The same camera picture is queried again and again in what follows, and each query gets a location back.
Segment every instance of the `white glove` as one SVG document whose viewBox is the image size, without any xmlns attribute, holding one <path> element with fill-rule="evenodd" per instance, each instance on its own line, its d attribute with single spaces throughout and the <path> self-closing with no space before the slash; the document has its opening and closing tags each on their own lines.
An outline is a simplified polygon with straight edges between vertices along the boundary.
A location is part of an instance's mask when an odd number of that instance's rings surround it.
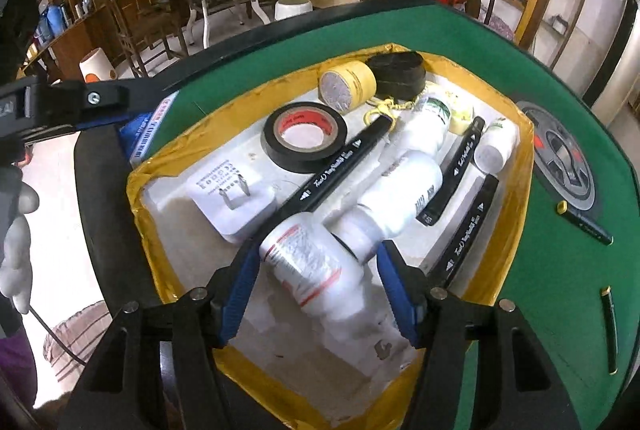
<svg viewBox="0 0 640 430">
<path fill-rule="evenodd" d="M 29 185 L 22 183 L 18 200 L 18 215 L 9 227 L 4 239 L 4 260 L 0 263 L 0 293 L 14 301 L 15 308 L 23 315 L 29 312 L 31 301 L 31 232 L 24 217 L 40 205 L 40 198 Z"/>
</svg>

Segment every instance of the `yellow carabiner clip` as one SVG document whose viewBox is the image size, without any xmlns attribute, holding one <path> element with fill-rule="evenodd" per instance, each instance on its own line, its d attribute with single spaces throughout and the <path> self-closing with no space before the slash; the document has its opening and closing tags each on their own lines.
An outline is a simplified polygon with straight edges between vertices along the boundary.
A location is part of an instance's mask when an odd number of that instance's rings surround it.
<svg viewBox="0 0 640 430">
<path fill-rule="evenodd" d="M 364 124 L 369 126 L 373 123 L 373 116 L 386 115 L 391 120 L 391 128 L 389 131 L 393 130 L 396 127 L 396 116 L 391 112 L 394 106 L 395 103 L 392 98 L 380 101 L 376 104 L 375 108 L 372 108 L 364 114 Z"/>
</svg>

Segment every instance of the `blue gripper pad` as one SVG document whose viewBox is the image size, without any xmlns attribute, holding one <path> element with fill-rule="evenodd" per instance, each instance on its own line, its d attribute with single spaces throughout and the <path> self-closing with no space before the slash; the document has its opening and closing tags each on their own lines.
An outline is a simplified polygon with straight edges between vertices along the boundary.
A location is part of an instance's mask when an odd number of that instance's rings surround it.
<svg viewBox="0 0 640 430">
<path fill-rule="evenodd" d="M 258 247 L 259 245 L 255 244 L 249 251 L 239 251 L 231 265 L 224 269 L 226 272 L 224 275 L 225 284 L 220 287 L 222 295 L 216 291 L 213 300 L 217 305 L 222 305 L 221 323 L 218 331 L 221 347 L 226 346 L 228 341 L 238 334 L 244 310 L 249 303 L 249 297 L 254 289 L 255 279 L 260 269 Z"/>
<path fill-rule="evenodd" d="M 427 311 L 426 277 L 416 267 L 408 266 L 391 240 L 378 246 L 378 272 L 400 334 L 412 347 L 422 348 L 419 326 Z"/>
</svg>

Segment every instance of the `masking tape roll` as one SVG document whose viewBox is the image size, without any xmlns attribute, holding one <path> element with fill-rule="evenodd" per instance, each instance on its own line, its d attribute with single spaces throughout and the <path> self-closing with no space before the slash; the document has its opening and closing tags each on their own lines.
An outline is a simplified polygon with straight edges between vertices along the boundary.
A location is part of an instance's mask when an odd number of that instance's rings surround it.
<svg viewBox="0 0 640 430">
<path fill-rule="evenodd" d="M 474 120 L 474 106 L 469 100 L 450 90 L 445 90 L 433 81 L 426 82 L 425 90 L 436 94 L 440 93 L 443 96 L 451 111 L 449 131 L 455 135 L 464 135 L 469 126 L 471 126 L 471 121 Z"/>
<path fill-rule="evenodd" d="M 361 61 L 334 66 L 320 76 L 320 98 L 341 114 L 354 110 L 376 93 L 376 78 Z"/>
</svg>

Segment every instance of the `black tape roll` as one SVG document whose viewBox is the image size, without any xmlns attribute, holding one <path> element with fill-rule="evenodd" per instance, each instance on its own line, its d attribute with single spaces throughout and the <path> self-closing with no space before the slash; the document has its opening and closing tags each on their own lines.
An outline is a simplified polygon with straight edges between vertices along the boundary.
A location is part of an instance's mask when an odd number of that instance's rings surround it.
<svg viewBox="0 0 640 430">
<path fill-rule="evenodd" d="M 299 124 L 312 124 L 324 133 L 321 145 L 300 148 L 287 143 L 283 134 Z M 321 103 L 290 103 L 272 113 L 262 130 L 264 150 L 280 168 L 297 174 L 315 174 L 334 159 L 347 139 L 347 124 L 332 108 Z"/>
<path fill-rule="evenodd" d="M 376 76 L 376 95 L 412 100 L 424 90 L 426 71 L 422 57 L 414 50 L 385 52 L 366 61 Z"/>
</svg>

